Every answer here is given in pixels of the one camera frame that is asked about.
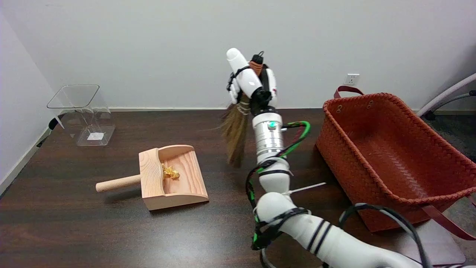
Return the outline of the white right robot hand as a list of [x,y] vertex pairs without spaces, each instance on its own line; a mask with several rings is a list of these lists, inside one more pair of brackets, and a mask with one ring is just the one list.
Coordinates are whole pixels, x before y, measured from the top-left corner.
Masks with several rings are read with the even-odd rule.
[[226,90],[231,102],[244,114],[257,116],[275,113],[277,105],[277,83],[271,68],[264,63],[264,51],[247,61],[236,48],[226,52],[226,59],[232,68]]

